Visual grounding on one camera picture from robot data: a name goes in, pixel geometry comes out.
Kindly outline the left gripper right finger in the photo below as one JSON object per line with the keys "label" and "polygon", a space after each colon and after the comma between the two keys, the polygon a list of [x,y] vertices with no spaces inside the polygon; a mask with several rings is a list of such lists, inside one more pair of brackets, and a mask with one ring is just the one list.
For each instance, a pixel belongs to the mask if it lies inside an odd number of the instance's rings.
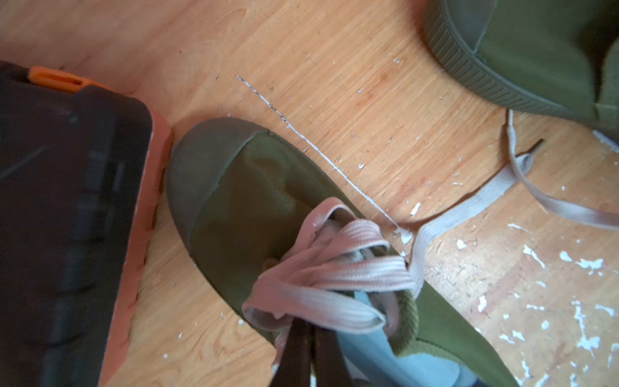
{"label": "left gripper right finger", "polygon": [[334,331],[314,328],[314,368],[317,387],[353,387]]}

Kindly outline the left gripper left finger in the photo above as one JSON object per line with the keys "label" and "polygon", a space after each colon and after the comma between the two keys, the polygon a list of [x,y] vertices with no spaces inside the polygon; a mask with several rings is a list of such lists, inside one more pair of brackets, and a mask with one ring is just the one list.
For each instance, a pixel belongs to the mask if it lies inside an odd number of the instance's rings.
{"label": "left gripper left finger", "polygon": [[279,367],[270,387],[311,387],[314,358],[314,326],[295,319]]}

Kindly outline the light blue insole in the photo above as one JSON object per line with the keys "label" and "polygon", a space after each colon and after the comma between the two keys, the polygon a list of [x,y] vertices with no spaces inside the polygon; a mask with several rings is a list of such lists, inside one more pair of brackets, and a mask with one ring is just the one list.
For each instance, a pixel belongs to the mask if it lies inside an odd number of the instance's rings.
{"label": "light blue insole", "polygon": [[337,333],[353,385],[482,386],[474,370],[449,352],[419,349],[416,298],[422,276],[395,256],[368,262],[325,262],[283,277],[260,277],[243,303],[246,319],[276,330],[295,319]]}

